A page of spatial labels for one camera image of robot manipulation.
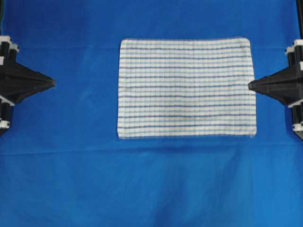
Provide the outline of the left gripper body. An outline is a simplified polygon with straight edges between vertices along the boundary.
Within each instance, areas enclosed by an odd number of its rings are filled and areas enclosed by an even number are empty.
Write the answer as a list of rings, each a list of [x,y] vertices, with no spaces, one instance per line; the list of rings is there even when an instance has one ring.
[[[16,62],[19,46],[8,35],[0,36],[0,135],[2,136],[12,124],[15,103],[9,98],[10,78],[6,74],[9,61]]]

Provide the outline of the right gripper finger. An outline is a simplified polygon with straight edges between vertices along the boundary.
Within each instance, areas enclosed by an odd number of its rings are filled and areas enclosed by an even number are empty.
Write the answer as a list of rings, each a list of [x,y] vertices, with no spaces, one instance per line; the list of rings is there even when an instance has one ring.
[[[277,85],[301,83],[303,81],[303,62],[300,61],[272,75],[254,80],[248,84],[249,88],[258,88],[261,85]]]
[[[283,105],[290,105],[303,98],[302,86],[249,86],[249,90],[273,98]]]

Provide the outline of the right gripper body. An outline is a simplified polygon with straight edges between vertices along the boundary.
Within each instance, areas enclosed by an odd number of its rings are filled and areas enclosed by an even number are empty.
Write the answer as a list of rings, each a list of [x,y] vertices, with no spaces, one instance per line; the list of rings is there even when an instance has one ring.
[[[303,40],[296,39],[292,46],[287,47],[285,54],[288,58],[288,66],[294,69],[296,76],[291,81],[294,85],[294,98],[287,105],[292,113],[292,130],[303,140]]]

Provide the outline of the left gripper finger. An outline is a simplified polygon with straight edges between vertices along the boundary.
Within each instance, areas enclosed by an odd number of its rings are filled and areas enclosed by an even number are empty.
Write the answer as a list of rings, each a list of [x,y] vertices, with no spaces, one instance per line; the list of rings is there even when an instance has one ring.
[[[14,60],[9,60],[9,76],[14,79],[41,81],[55,86],[55,80],[53,78],[27,68]]]
[[[34,85],[33,87],[25,88],[16,93],[9,95],[9,100],[15,104],[21,103],[24,99],[35,95],[37,93],[44,92],[48,89],[55,87],[55,83],[47,83],[41,85]]]

